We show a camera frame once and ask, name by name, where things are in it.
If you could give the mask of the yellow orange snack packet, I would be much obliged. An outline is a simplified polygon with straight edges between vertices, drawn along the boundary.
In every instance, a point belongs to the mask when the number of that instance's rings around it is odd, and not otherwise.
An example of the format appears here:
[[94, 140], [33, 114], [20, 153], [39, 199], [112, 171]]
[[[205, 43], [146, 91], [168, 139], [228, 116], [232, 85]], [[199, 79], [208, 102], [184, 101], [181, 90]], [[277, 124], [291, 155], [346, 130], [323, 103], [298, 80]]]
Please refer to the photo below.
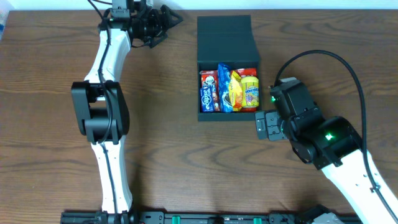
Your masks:
[[229, 99], [233, 111], [240, 111], [243, 107], [243, 87], [241, 84], [241, 77], [235, 71], [231, 72], [231, 79], [229, 82]]

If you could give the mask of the blue Eclipse mint box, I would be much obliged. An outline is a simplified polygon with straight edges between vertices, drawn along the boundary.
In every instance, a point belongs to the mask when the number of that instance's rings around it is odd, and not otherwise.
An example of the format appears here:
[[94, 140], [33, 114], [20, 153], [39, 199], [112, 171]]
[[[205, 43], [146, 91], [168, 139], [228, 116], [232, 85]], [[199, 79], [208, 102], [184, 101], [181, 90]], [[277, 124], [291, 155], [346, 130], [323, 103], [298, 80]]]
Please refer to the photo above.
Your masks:
[[201, 110], [204, 113], [220, 111], [216, 91], [211, 86], [200, 88]]

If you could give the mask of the dark green box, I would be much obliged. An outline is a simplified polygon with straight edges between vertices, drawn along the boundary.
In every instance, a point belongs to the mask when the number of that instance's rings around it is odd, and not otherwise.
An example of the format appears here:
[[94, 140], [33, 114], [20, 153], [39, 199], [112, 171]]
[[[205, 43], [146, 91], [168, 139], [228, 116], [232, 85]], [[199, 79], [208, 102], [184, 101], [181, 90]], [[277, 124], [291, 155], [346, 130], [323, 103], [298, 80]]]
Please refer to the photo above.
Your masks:
[[251, 16], [197, 17], [197, 71], [216, 70], [219, 63], [230, 68], [256, 68], [260, 55], [251, 27]]

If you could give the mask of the red Hello Panda box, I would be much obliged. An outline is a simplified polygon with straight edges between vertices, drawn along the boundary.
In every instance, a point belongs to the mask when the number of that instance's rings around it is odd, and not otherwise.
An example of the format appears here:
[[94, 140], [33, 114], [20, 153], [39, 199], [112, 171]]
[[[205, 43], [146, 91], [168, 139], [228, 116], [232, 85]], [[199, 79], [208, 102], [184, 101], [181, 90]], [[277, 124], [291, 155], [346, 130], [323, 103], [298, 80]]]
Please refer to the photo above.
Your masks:
[[202, 70], [200, 71], [201, 87], [212, 87], [216, 91], [218, 88], [218, 71], [217, 70]]

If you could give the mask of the red Kracie candy bag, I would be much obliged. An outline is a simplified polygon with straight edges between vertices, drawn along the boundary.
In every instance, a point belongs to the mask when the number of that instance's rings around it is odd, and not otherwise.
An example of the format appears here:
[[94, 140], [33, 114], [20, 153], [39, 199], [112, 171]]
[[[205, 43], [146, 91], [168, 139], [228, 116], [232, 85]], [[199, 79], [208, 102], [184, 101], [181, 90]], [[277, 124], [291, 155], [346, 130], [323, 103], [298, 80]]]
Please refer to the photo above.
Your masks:
[[[239, 68], [234, 70], [241, 78], [257, 77], [257, 70], [255, 68]], [[242, 113], [253, 113], [257, 108], [241, 108]]]

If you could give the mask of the yellow candy bottle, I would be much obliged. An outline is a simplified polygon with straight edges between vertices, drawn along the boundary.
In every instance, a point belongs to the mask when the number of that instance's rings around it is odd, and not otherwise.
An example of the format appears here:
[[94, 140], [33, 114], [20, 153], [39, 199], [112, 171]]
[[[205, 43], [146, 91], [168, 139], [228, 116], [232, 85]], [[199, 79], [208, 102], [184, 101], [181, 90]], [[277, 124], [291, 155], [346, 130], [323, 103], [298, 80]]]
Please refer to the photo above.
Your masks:
[[257, 108], [259, 106], [259, 80], [249, 76], [241, 80], [243, 88], [243, 108]]

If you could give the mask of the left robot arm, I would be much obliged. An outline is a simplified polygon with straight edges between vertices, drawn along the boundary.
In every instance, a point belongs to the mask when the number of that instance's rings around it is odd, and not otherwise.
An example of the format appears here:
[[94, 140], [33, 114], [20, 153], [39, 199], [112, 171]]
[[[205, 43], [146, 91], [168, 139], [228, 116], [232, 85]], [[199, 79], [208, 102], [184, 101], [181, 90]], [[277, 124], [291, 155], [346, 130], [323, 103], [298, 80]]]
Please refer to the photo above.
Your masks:
[[100, 15], [99, 48], [93, 66], [82, 82], [71, 87], [78, 128], [96, 156], [103, 201], [108, 215], [128, 213], [132, 205], [124, 160], [129, 132], [129, 110], [119, 83], [126, 56], [134, 40], [153, 48], [183, 18], [166, 5], [154, 9], [148, 1], [120, 3]]

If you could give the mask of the blue Oreo cookie pack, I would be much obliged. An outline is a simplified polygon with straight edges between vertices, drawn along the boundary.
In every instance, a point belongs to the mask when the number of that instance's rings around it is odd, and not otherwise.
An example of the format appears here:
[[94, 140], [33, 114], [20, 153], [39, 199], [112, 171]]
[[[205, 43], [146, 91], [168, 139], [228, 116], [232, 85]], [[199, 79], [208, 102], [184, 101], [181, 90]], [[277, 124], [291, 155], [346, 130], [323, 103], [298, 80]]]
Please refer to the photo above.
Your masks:
[[224, 63], [218, 64], [218, 91], [222, 113], [232, 113], [233, 107], [229, 99], [229, 83], [231, 81], [230, 67]]

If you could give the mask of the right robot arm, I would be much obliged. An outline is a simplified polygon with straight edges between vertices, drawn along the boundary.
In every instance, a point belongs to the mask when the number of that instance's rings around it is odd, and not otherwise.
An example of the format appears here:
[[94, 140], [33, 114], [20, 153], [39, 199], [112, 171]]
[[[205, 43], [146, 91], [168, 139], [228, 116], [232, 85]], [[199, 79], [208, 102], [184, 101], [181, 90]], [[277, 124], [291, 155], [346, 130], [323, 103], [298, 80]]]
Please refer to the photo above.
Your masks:
[[322, 171], [363, 223], [397, 223], [397, 197], [346, 119], [325, 119], [313, 108], [286, 118], [276, 110], [258, 111], [255, 122], [259, 139], [288, 140], [303, 163]]

